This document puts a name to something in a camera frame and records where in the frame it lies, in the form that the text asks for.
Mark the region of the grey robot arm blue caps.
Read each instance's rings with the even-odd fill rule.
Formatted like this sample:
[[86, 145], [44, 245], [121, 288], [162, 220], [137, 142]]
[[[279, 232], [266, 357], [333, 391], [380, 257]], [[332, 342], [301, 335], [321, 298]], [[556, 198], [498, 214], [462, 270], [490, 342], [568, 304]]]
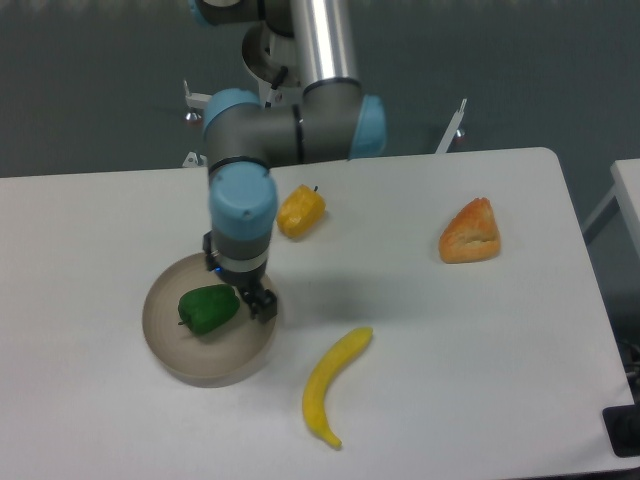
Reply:
[[276, 295], [265, 288], [278, 210], [276, 166], [377, 156], [387, 138], [384, 106], [366, 95], [354, 60], [345, 1], [192, 1], [210, 25], [259, 21], [293, 40], [301, 99], [276, 106], [251, 91], [227, 89], [203, 109], [211, 229], [208, 270], [237, 288], [251, 318], [269, 322]]

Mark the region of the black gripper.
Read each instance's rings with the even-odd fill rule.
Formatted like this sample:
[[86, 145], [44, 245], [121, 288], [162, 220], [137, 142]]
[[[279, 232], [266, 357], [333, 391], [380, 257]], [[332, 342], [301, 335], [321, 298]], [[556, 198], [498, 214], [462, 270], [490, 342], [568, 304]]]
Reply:
[[207, 232], [202, 242], [207, 270], [222, 282], [241, 288], [250, 318], [258, 322], [270, 322], [278, 313], [275, 293], [258, 285], [266, 271], [269, 246], [269, 233], [240, 240], [221, 232]]

